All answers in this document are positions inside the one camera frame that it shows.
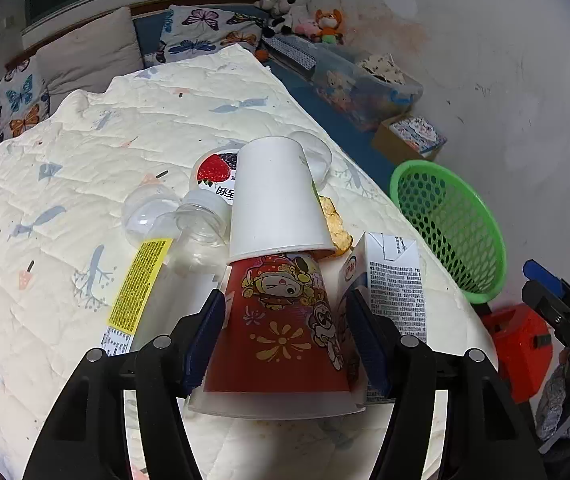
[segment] green plastic basket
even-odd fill
[[[507,274],[505,243],[469,184],[433,162],[408,160],[392,174],[389,196],[470,303],[498,295]]]

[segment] strawberry picture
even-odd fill
[[[196,179],[198,183],[211,186],[214,182],[225,182],[229,179],[231,171],[227,163],[220,158],[220,155],[210,155],[203,160]]]

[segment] white carton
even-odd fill
[[[341,269],[338,285],[339,341],[356,402],[384,399],[367,386],[365,370],[345,317],[345,299],[358,290],[374,314],[391,318],[404,334],[427,339],[425,299],[416,240],[366,232]]]

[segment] butterfly pillowcase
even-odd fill
[[[165,16],[155,64],[211,54],[238,43],[254,52],[263,20],[230,10],[170,6]]]
[[[0,143],[20,136],[49,114],[50,96],[31,57],[0,80]]]

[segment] orange stuffed fox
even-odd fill
[[[318,22],[318,27],[321,28],[321,32],[318,34],[318,38],[323,43],[336,43],[341,42],[343,35],[336,29],[340,26],[343,20],[343,16],[338,9],[334,9],[333,12],[322,12],[321,9],[316,11],[316,22]]]

